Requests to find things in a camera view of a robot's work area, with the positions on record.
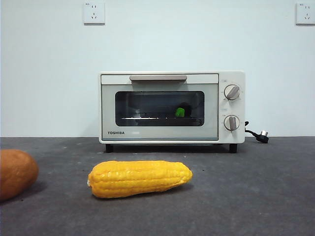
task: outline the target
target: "gray surface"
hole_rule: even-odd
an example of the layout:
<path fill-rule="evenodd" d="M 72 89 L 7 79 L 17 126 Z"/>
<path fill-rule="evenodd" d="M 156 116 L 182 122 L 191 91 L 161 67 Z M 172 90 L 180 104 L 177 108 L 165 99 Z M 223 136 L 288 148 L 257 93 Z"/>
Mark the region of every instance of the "gray surface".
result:
<path fill-rule="evenodd" d="M 96 138 L 3 138 L 38 162 L 37 182 L 1 204 L 2 236 L 315 235 L 315 137 L 227 146 L 115 147 Z M 192 181 L 164 193 L 99 200 L 86 186 L 107 160 L 184 162 Z"/>

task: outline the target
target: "oven door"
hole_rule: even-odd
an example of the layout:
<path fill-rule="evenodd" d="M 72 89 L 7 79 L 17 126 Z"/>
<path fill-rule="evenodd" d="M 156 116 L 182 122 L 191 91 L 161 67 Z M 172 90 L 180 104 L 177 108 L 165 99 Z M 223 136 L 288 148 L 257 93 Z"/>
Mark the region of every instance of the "oven door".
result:
<path fill-rule="evenodd" d="M 102 75 L 102 141 L 218 140 L 218 74 Z"/>

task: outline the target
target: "black power cord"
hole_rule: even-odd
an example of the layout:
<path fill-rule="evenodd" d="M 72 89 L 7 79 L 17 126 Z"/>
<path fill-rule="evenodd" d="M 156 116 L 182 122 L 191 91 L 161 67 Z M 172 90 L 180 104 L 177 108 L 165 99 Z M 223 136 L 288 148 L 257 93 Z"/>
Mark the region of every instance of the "black power cord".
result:
<path fill-rule="evenodd" d="M 263 143 L 263 144 L 267 144 L 267 143 L 268 143 L 268 140 L 269 140 L 269 138 L 267 137 L 268 132 L 265 131 L 265 130 L 262 130 L 262 131 L 260 132 L 260 134 L 256 134 L 255 132 L 252 132 L 252 131 L 247 130 L 247 129 L 245 128 L 245 132 L 251 133 L 251 134 L 256 138 L 257 141 L 259 141 L 259 142 L 261 142 L 261 143 Z"/>

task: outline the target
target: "green object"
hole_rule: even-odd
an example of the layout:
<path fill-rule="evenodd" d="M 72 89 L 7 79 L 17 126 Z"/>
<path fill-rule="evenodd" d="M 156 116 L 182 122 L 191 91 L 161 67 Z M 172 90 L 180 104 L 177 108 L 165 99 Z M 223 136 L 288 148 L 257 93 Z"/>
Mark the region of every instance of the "green object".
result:
<path fill-rule="evenodd" d="M 176 112 L 175 112 L 175 116 L 176 116 L 177 118 L 183 118 L 183 117 L 185 117 L 185 109 L 184 109 L 184 108 L 181 108 L 181 107 L 177 108 L 177 109 L 176 109 Z"/>

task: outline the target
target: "corn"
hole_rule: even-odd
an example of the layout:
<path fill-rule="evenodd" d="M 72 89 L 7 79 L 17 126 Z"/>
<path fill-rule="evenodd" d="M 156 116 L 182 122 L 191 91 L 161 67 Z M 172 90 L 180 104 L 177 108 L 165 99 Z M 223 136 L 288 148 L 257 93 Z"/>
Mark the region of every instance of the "corn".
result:
<path fill-rule="evenodd" d="M 163 192 L 191 178 L 191 170 L 181 162 L 106 161 L 93 168 L 88 187 L 96 197 L 120 198 Z"/>

